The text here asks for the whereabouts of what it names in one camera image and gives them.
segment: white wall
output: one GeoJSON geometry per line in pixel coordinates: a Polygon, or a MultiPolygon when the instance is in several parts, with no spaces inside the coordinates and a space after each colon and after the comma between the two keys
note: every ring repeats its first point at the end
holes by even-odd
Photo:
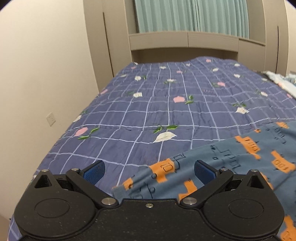
{"type": "Polygon", "coordinates": [[[0,12],[1,215],[97,94],[82,0],[12,0],[0,12]]]}
{"type": "Polygon", "coordinates": [[[287,74],[290,71],[296,72],[296,9],[285,0],[287,18],[288,18],[288,30],[289,30],[289,54],[287,74]]]}

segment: blue plaid comforter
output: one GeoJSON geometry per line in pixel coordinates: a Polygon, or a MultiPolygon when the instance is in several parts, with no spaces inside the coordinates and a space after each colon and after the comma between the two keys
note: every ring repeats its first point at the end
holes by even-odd
{"type": "MultiPolygon", "coordinates": [[[[54,174],[103,160],[107,193],[141,168],[202,145],[296,119],[296,100],[234,60],[131,63],[41,162],[54,174]],[[158,139],[159,134],[173,135],[158,139]]],[[[20,238],[12,218],[9,241],[20,238]]]]}

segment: white flower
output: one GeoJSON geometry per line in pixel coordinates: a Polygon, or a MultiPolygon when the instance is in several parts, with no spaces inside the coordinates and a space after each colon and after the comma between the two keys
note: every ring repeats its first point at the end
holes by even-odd
{"type": "Polygon", "coordinates": [[[141,79],[142,79],[141,76],[136,76],[136,77],[135,77],[135,80],[136,80],[136,81],[139,81],[139,80],[141,80],[141,79]]]}
{"type": "Polygon", "coordinates": [[[246,110],[244,107],[238,107],[237,111],[235,113],[241,113],[241,114],[245,114],[248,113],[249,111],[246,110]]]}
{"type": "Polygon", "coordinates": [[[155,139],[155,141],[154,141],[153,143],[155,143],[155,142],[167,141],[167,140],[172,139],[173,137],[176,137],[176,135],[175,135],[174,133],[169,132],[169,131],[166,131],[166,132],[164,132],[164,133],[160,133],[160,134],[156,137],[156,139],[155,139]]]}
{"type": "Polygon", "coordinates": [[[80,119],[81,119],[81,115],[77,116],[77,118],[73,121],[73,123],[76,121],[79,121],[80,119]]]}
{"type": "Polygon", "coordinates": [[[134,96],[135,98],[143,97],[143,96],[142,96],[142,92],[134,93],[133,96],[134,96]]]}
{"type": "Polygon", "coordinates": [[[261,93],[260,93],[261,95],[263,95],[263,96],[265,96],[265,97],[267,97],[268,96],[268,94],[266,94],[265,92],[263,92],[263,91],[261,91],[261,93]]]}

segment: curtain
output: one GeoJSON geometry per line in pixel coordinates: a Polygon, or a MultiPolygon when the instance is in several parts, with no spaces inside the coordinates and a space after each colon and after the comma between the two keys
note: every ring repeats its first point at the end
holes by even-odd
{"type": "Polygon", "coordinates": [[[135,0],[139,32],[202,31],[249,38],[247,0],[135,0]]]}
{"type": "Polygon", "coordinates": [[[249,38],[247,0],[196,0],[198,30],[249,38]]]}
{"type": "Polygon", "coordinates": [[[198,31],[195,0],[135,0],[139,32],[198,31]]]}

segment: screw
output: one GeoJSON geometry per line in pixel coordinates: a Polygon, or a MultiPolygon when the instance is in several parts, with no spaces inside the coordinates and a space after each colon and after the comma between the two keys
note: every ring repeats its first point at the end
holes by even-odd
{"type": "Polygon", "coordinates": [[[102,199],[101,202],[104,205],[110,206],[110,205],[113,205],[113,204],[116,203],[116,199],[115,198],[112,198],[112,197],[105,197],[105,198],[102,199]]]}
{"type": "Polygon", "coordinates": [[[194,205],[197,203],[197,200],[194,197],[185,197],[183,199],[183,203],[186,205],[194,205]]]}
{"type": "Polygon", "coordinates": [[[153,205],[153,203],[146,203],[146,207],[148,207],[148,208],[152,208],[154,205],[153,205]]]}

